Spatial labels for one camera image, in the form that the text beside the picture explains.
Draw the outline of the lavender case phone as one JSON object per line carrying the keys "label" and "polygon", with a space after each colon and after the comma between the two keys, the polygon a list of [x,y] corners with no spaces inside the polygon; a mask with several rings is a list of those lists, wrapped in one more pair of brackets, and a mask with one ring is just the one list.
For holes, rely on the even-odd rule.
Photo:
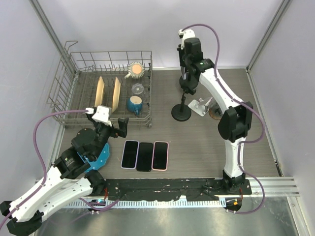
{"label": "lavender case phone", "polygon": [[122,169],[135,169],[138,156],[139,142],[126,140],[121,160]]}

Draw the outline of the black phone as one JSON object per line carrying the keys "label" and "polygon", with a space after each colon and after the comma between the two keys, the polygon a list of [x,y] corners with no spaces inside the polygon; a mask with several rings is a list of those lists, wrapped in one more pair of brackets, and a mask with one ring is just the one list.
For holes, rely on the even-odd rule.
{"label": "black phone", "polygon": [[153,143],[142,142],[139,144],[136,170],[139,172],[150,172],[152,169]]}

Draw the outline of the black gooseneck phone stand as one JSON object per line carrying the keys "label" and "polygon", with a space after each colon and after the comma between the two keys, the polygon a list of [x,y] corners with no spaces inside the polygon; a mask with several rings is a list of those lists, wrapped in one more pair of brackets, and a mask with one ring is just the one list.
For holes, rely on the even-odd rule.
{"label": "black gooseneck phone stand", "polygon": [[183,90],[183,94],[181,97],[181,103],[175,105],[171,110],[172,117],[179,122],[184,122],[190,119],[191,117],[191,109],[187,104],[185,104],[186,97],[185,97],[186,91]]}

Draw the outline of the pink phone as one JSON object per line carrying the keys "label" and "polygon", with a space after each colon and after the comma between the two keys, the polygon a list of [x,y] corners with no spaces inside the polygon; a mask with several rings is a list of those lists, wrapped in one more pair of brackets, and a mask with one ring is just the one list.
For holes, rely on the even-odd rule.
{"label": "pink phone", "polygon": [[168,167],[168,142],[154,142],[152,169],[155,171],[166,171]]}

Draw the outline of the wooden base phone stand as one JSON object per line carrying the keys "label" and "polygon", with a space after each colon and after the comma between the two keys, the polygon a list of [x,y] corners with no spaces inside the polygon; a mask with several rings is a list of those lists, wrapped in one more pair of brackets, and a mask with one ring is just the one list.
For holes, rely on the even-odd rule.
{"label": "wooden base phone stand", "polygon": [[213,103],[211,107],[209,108],[209,115],[211,118],[215,120],[221,120],[222,117],[222,111],[218,105],[218,103]]}

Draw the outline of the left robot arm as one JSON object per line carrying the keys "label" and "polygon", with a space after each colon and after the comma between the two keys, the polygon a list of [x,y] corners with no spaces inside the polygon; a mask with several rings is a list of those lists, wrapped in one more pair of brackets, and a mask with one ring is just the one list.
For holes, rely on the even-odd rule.
{"label": "left robot arm", "polygon": [[88,195],[100,196],[106,181],[91,168],[110,137],[126,137],[128,118],[119,118],[118,127],[104,119],[87,115],[94,129],[83,128],[44,176],[27,193],[14,201],[4,201],[0,211],[8,231],[15,236],[28,236],[37,231],[52,214],[72,201]]}

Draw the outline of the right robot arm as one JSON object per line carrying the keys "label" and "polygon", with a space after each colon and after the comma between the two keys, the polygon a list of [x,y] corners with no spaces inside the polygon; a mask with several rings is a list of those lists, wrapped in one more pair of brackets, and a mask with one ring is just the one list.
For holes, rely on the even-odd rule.
{"label": "right robot arm", "polygon": [[252,104],[237,103],[236,95],[220,77],[210,59],[205,59],[197,37],[183,39],[178,46],[182,76],[179,79],[184,94],[195,94],[198,84],[203,85],[222,111],[218,131],[225,142],[225,167],[222,172],[224,192],[234,194],[244,184],[244,141],[252,124]]}

